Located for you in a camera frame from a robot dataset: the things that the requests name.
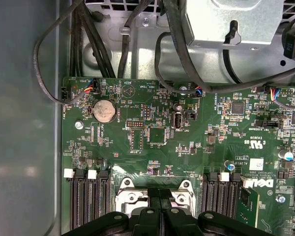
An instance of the metal bracket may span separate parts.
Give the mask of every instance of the metal bracket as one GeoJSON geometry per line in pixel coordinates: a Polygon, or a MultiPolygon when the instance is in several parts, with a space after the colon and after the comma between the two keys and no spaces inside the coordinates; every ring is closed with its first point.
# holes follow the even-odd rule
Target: metal bracket
{"type": "Polygon", "coordinates": [[[121,35],[128,35],[129,36],[129,41],[131,37],[131,28],[130,27],[120,27],[119,28],[119,33],[121,35]]]}
{"type": "MultiPolygon", "coordinates": [[[[178,189],[170,189],[170,191],[173,196],[172,207],[186,208],[195,216],[196,197],[191,182],[186,179],[181,182],[178,189]]],[[[115,203],[116,211],[130,215],[134,209],[148,206],[148,189],[135,188],[132,179],[126,177],[120,184],[115,203]]]]}

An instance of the black plastic connector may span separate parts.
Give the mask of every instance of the black plastic connector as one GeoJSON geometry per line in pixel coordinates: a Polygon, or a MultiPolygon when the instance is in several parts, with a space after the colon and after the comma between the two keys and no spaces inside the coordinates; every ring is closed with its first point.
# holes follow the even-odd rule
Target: black plastic connector
{"type": "Polygon", "coordinates": [[[284,56],[289,59],[295,58],[295,28],[286,32],[284,41],[284,56]]]}

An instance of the electrolytic capacitor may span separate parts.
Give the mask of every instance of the electrolytic capacitor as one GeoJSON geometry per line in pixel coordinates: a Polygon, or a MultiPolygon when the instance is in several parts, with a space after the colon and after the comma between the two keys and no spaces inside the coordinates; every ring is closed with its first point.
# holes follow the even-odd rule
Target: electrolytic capacitor
{"type": "Polygon", "coordinates": [[[233,171],[233,170],[235,170],[235,164],[233,163],[233,161],[226,160],[226,161],[224,162],[224,166],[225,166],[229,171],[233,171]]]}
{"type": "Polygon", "coordinates": [[[287,160],[287,161],[293,161],[294,155],[292,152],[287,151],[285,149],[280,150],[277,154],[281,159],[287,160]]]}

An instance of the white label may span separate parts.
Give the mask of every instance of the white label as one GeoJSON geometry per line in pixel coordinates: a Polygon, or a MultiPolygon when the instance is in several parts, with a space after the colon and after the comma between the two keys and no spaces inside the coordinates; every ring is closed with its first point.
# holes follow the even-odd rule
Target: white label
{"type": "Polygon", "coordinates": [[[263,171],[264,170],[264,160],[261,158],[251,158],[249,163],[250,171],[263,171]]]}

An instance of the wire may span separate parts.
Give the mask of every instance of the wire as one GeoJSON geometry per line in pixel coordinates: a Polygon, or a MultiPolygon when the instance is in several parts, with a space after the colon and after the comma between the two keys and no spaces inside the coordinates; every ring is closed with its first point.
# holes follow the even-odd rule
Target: wire
{"type": "Polygon", "coordinates": [[[38,54],[39,54],[39,47],[41,43],[44,41],[45,37],[52,31],[54,30],[57,26],[59,26],[73,11],[74,9],[84,0],[75,0],[71,6],[69,6],[62,14],[61,16],[38,38],[38,40],[35,43],[34,50],[33,50],[33,68],[35,71],[35,75],[37,77],[37,81],[39,83],[39,86],[43,90],[43,92],[54,102],[62,105],[71,105],[77,101],[79,101],[85,94],[84,91],[81,93],[77,94],[75,98],[73,98],[70,101],[60,101],[56,99],[54,96],[51,95],[51,93],[48,91],[46,88],[46,85],[44,83],[43,77],[40,73],[40,68],[39,68],[39,62],[38,62],[38,54]]]}
{"type": "Polygon", "coordinates": [[[79,11],[81,12],[80,16],[84,18],[84,20],[89,28],[89,31],[91,32],[91,34],[94,38],[94,42],[100,51],[100,56],[102,57],[102,60],[104,61],[104,65],[105,65],[108,75],[109,75],[107,77],[116,78],[116,75],[114,73],[114,69],[113,69],[112,64],[110,62],[110,59],[109,59],[107,50],[105,48],[105,45],[103,43],[103,40],[102,40],[101,36],[99,35],[99,33],[93,23],[92,16],[90,15],[89,10],[88,10],[87,6],[85,5],[85,3],[82,3],[81,6],[79,6],[79,11]]]}
{"type": "Polygon", "coordinates": [[[282,107],[284,109],[295,111],[295,106],[288,106],[288,105],[278,102],[277,100],[274,100],[273,103],[275,103],[276,105],[278,105],[279,107],[282,107]]]}
{"type": "Polygon", "coordinates": [[[282,107],[287,110],[295,111],[295,106],[288,106],[276,100],[280,91],[282,91],[280,88],[279,89],[270,88],[271,101],[273,101],[273,103],[278,105],[279,107],[282,107]]]}
{"type": "MultiPolygon", "coordinates": [[[[148,5],[150,5],[154,0],[142,0],[139,5],[131,12],[128,20],[124,24],[124,27],[130,27],[133,23],[134,19],[143,12],[148,5]]],[[[126,67],[128,54],[129,54],[129,42],[130,42],[130,36],[129,35],[123,35],[122,36],[122,50],[121,50],[121,58],[118,66],[118,78],[123,78],[124,70],[126,67]]]]}
{"type": "Polygon", "coordinates": [[[199,85],[202,90],[207,93],[228,93],[239,90],[249,89],[251,87],[259,87],[265,84],[276,83],[288,77],[295,75],[295,68],[279,73],[277,75],[265,77],[262,79],[236,84],[236,85],[223,85],[212,87],[206,84],[199,76],[188,52],[186,41],[183,34],[181,25],[180,12],[175,0],[163,0],[165,9],[167,10],[167,19],[171,30],[172,39],[174,42],[175,49],[178,53],[181,64],[189,76],[189,78],[199,85]]]}
{"type": "Polygon", "coordinates": [[[99,48],[98,48],[98,46],[97,46],[97,44],[96,44],[96,42],[95,42],[95,40],[93,38],[93,35],[92,35],[92,33],[91,33],[91,31],[90,31],[90,29],[89,29],[89,27],[88,27],[88,25],[87,25],[87,23],[85,21],[85,18],[83,17],[83,13],[81,11],[79,11],[79,15],[80,15],[84,30],[85,30],[85,32],[86,32],[86,34],[88,36],[89,43],[90,43],[90,45],[91,45],[91,47],[93,49],[93,53],[94,53],[94,56],[96,58],[99,70],[102,73],[102,76],[104,78],[108,78],[109,75],[108,75],[108,72],[106,70],[106,66],[104,65],[103,58],[102,58],[102,56],[100,54],[100,51],[99,51],[99,48]]]}
{"type": "Polygon", "coordinates": [[[71,17],[69,76],[75,76],[75,16],[76,10],[73,11],[71,17]]]}
{"type": "Polygon", "coordinates": [[[223,62],[225,65],[225,68],[231,77],[231,79],[236,83],[236,84],[241,84],[242,81],[238,78],[238,76],[235,74],[234,69],[231,64],[231,59],[230,59],[230,50],[223,50],[223,62]]]}
{"type": "Polygon", "coordinates": [[[162,77],[162,75],[161,75],[161,73],[159,71],[159,62],[161,60],[161,42],[162,42],[162,39],[164,37],[170,36],[170,35],[171,35],[170,32],[164,32],[164,33],[161,33],[159,35],[159,37],[157,38],[156,45],[155,45],[155,58],[154,58],[155,75],[156,75],[159,83],[169,91],[180,93],[180,94],[192,94],[192,93],[195,93],[196,90],[178,90],[178,89],[175,89],[172,86],[168,85],[166,83],[166,81],[163,79],[163,77],[162,77]]]}
{"type": "Polygon", "coordinates": [[[81,19],[79,17],[78,10],[75,10],[73,14],[76,14],[76,28],[75,28],[75,61],[76,61],[76,75],[78,77],[83,76],[83,59],[82,59],[82,47],[83,47],[83,41],[82,41],[82,25],[81,25],[81,19]]]}

